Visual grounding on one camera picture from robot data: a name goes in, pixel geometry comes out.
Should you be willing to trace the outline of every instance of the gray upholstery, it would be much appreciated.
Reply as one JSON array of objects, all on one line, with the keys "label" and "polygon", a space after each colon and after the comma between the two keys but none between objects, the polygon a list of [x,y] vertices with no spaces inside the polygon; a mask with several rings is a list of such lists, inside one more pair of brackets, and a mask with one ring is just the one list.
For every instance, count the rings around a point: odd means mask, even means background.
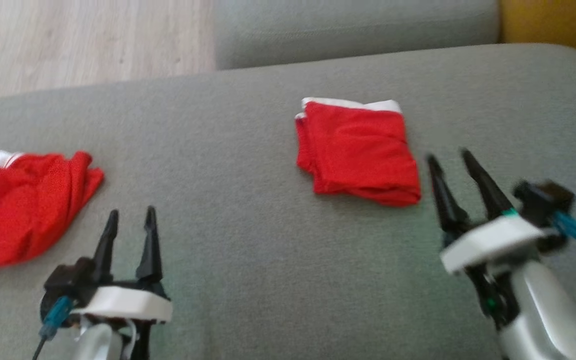
[{"label": "gray upholstery", "polygon": [[216,0],[233,69],[498,41],[498,0]]},{"label": "gray upholstery", "polygon": [[[295,166],[304,96],[400,102],[421,203],[315,196]],[[425,154],[484,214],[461,146],[502,189],[552,178],[576,191],[576,50],[423,50],[3,98],[0,149],[87,150],[107,180],[48,253],[0,268],[0,360],[30,358],[42,283],[93,253],[114,208],[114,273],[133,276],[151,204],[174,300],[153,359],[497,359],[471,284],[438,255]],[[576,301],[576,246],[549,263]],[[73,346],[60,333],[41,359]]]}]

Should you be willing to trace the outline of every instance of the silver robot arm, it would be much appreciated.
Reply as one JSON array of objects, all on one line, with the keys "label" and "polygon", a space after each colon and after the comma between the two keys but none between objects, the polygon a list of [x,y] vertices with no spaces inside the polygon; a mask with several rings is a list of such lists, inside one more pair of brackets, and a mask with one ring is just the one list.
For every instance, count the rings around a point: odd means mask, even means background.
[{"label": "silver robot arm", "polygon": [[[119,212],[113,210],[93,258],[59,265],[44,284],[41,319],[55,327],[78,328],[73,360],[148,360],[151,326],[172,319],[172,302],[161,283],[160,240],[155,209],[148,207],[146,240],[135,280],[114,280],[110,272]],[[62,303],[73,305],[55,321]],[[35,353],[39,355],[46,337]]]},{"label": "silver robot arm", "polygon": [[514,192],[523,202],[518,212],[468,150],[462,157],[487,210],[483,223],[471,222],[428,157],[446,271],[470,278],[505,359],[576,360],[576,306],[540,261],[566,243],[566,235],[544,228],[553,226],[553,214],[569,212],[574,195],[553,182],[522,182]]}]

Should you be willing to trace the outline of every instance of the red fabric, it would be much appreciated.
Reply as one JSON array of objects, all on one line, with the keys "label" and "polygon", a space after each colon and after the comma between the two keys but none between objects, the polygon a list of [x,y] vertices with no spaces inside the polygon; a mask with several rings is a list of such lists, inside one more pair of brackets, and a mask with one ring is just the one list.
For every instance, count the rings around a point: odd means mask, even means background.
[{"label": "red fabric", "polygon": [[0,266],[41,255],[66,232],[101,184],[101,169],[77,152],[19,157],[0,168]]},{"label": "red fabric", "polygon": [[313,174],[316,194],[346,193],[383,205],[419,202],[417,164],[402,114],[308,102],[297,118],[297,166]]}]

